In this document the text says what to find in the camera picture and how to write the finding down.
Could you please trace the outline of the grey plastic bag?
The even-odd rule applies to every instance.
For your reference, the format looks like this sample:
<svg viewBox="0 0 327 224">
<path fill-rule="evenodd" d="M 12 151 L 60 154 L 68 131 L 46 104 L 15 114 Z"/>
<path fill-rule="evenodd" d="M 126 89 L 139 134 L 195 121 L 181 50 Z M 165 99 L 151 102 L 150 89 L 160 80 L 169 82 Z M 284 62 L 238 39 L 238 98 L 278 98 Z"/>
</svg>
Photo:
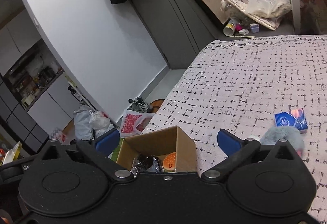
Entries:
<svg viewBox="0 0 327 224">
<path fill-rule="evenodd" d="M 91 140 L 94 137 L 92 126 L 90 125 L 91 108 L 81 104 L 79 109 L 74 111 L 74 127 L 77 140 Z"/>
</svg>

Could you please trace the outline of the white plastic bag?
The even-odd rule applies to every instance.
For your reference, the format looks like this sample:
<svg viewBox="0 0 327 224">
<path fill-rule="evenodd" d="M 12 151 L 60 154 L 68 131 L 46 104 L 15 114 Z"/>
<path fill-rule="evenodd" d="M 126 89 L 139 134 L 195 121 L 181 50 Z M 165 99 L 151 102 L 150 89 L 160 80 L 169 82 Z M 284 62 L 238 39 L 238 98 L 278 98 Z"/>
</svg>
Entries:
<svg viewBox="0 0 327 224">
<path fill-rule="evenodd" d="M 89 124 L 94 131 L 95 138 L 98 138 L 109 130 L 115 128 L 111 120 L 103 112 L 100 111 L 90 111 Z"/>
</svg>

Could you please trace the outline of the blue tissue pack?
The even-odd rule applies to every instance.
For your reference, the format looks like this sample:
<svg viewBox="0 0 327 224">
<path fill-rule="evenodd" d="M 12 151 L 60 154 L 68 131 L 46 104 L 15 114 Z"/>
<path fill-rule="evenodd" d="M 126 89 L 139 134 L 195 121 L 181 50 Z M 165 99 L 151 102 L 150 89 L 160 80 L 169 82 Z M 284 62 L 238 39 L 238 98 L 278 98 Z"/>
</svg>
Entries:
<svg viewBox="0 0 327 224">
<path fill-rule="evenodd" d="M 308 129 L 308 123 L 303 108 L 296 108 L 288 112 L 280 112 L 274 115 L 275 126 L 294 127 L 304 133 Z"/>
</svg>

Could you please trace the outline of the white cabinet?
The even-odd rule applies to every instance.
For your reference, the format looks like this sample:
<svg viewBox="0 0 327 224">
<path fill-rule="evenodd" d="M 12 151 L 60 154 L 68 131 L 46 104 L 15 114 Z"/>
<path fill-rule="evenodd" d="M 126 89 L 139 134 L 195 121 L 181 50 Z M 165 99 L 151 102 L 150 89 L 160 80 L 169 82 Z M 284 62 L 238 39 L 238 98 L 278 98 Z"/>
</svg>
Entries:
<svg viewBox="0 0 327 224">
<path fill-rule="evenodd" d="M 73 123 L 79 102 L 71 91 L 26 10 L 1 25 L 1 125 L 29 155 Z"/>
</svg>

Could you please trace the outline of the black shoes by wall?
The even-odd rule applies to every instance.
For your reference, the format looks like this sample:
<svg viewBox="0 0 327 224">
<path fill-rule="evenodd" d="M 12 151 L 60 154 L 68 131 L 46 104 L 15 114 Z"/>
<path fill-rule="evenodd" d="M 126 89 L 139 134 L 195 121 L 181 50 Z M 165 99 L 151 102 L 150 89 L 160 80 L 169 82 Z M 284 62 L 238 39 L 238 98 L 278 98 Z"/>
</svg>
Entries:
<svg viewBox="0 0 327 224">
<path fill-rule="evenodd" d="M 151 113 L 153 107 L 146 103 L 142 97 L 136 97 L 134 99 L 129 99 L 130 106 L 128 110 L 135 111 L 139 113 Z"/>
</svg>

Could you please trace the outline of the small purple box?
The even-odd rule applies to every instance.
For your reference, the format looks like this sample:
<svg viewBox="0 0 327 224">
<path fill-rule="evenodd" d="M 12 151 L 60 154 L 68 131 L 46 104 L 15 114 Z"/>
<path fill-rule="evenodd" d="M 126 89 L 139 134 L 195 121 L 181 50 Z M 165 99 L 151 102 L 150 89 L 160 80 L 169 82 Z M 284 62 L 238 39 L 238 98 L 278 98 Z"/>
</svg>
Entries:
<svg viewBox="0 0 327 224">
<path fill-rule="evenodd" d="M 257 23 L 253 23 L 249 25 L 250 31 L 253 34 L 259 33 L 260 29 L 259 29 L 259 24 Z"/>
</svg>

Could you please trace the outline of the black item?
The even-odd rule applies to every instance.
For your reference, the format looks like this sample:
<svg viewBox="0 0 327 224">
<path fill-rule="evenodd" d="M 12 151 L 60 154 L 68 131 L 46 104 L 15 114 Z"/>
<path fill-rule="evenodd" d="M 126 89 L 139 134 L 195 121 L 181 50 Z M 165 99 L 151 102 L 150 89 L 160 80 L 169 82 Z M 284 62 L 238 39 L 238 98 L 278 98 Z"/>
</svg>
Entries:
<svg viewBox="0 0 327 224">
<path fill-rule="evenodd" d="M 134 177 L 137 177 L 140 172 L 162 173 L 164 172 L 164 167 L 158 157 L 140 154 L 132 162 L 131 173 Z"/>
</svg>

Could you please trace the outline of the brown cardboard box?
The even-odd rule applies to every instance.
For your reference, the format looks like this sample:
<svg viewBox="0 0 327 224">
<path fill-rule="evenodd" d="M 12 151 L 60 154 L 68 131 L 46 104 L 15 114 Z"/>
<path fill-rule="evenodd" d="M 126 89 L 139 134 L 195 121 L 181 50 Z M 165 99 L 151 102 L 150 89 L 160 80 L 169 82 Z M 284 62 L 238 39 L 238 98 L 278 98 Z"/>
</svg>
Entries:
<svg viewBox="0 0 327 224">
<path fill-rule="evenodd" d="M 171 153 L 175 153 L 176 156 L 175 166 L 170 172 L 196 171 L 195 142 L 178 126 L 125 138 L 116 162 L 123 168 L 131 170 L 132 162 L 140 155 L 155 156 L 163 161 Z"/>
</svg>

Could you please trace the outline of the beige tote bags pile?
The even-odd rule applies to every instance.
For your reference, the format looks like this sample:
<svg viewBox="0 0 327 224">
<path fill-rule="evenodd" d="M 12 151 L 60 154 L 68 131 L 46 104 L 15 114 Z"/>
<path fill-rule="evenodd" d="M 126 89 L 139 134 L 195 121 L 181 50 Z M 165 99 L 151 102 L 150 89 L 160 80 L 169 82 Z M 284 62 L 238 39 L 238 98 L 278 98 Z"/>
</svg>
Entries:
<svg viewBox="0 0 327 224">
<path fill-rule="evenodd" d="M 284 15 L 291 11 L 290 0 L 222 0 L 221 10 L 241 25 L 254 22 L 275 31 Z"/>
</svg>

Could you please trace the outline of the dark grey door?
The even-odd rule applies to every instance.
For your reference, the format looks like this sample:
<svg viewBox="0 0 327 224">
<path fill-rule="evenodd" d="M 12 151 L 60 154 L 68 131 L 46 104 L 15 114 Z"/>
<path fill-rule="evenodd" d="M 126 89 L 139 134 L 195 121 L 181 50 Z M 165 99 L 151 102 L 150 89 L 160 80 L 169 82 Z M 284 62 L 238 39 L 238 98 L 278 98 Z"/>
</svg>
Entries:
<svg viewBox="0 0 327 224">
<path fill-rule="evenodd" d="M 195 0 L 131 0 L 169 68 L 184 69 L 215 39 L 215 26 Z"/>
</svg>

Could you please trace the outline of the pack of pink bottles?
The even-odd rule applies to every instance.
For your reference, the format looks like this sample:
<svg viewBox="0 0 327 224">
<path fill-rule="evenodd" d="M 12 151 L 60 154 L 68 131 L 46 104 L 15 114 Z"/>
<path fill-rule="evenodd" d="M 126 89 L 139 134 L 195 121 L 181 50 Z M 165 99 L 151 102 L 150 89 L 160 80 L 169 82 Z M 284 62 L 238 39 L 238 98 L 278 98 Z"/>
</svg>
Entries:
<svg viewBox="0 0 327 224">
<path fill-rule="evenodd" d="M 63 131 L 59 128 L 55 128 L 55 130 L 52 131 L 51 135 L 49 136 L 50 140 L 57 140 L 61 144 L 65 142 L 66 135 L 63 133 Z"/>
</svg>

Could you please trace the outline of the white black patterned blanket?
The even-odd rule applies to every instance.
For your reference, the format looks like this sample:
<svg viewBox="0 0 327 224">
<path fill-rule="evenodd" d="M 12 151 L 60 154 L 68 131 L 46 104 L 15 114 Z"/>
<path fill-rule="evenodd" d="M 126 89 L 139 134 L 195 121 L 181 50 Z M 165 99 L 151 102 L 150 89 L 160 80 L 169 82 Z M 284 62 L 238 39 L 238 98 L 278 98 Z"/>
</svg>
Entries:
<svg viewBox="0 0 327 224">
<path fill-rule="evenodd" d="M 217 133 L 262 137 L 280 112 L 302 108 L 303 161 L 317 194 L 309 210 L 326 223 L 326 36 L 276 36 L 208 44 L 145 128 L 180 127 L 196 144 L 197 170 L 226 155 Z"/>
</svg>

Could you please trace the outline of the hamburger plush toy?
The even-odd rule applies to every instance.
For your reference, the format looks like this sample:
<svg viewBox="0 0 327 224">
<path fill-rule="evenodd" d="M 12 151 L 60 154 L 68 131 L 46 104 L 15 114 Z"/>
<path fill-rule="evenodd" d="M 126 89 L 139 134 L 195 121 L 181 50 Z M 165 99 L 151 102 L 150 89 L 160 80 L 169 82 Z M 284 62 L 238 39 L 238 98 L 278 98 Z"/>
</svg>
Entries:
<svg viewBox="0 0 327 224">
<path fill-rule="evenodd" d="M 163 160 L 163 168 L 167 172 L 174 172 L 176 169 L 176 152 L 168 154 Z"/>
</svg>

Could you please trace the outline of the green cartoon floor mat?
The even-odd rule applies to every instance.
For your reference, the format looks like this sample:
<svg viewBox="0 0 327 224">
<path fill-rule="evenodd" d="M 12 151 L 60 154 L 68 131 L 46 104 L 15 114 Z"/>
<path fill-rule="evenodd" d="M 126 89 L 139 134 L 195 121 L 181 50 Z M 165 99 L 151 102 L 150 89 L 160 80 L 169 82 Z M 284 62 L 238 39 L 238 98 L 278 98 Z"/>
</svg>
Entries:
<svg viewBox="0 0 327 224">
<path fill-rule="evenodd" d="M 116 162 L 118 159 L 118 155 L 121 149 L 122 142 L 124 141 L 124 138 L 120 138 L 118 146 L 113 150 L 112 153 L 108 155 L 108 158 L 111 159 L 112 161 Z"/>
</svg>

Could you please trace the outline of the grey blue plush ball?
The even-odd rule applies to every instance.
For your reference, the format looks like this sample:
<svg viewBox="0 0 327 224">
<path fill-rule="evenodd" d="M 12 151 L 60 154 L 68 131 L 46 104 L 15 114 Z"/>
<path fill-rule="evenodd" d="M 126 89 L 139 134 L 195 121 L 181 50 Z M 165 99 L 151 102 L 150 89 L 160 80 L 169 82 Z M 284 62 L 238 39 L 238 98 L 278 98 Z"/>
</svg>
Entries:
<svg viewBox="0 0 327 224">
<path fill-rule="evenodd" d="M 279 140 L 287 140 L 300 157 L 303 156 L 304 141 L 298 129 L 290 126 L 272 127 L 261 137 L 262 145 L 274 145 Z"/>
</svg>

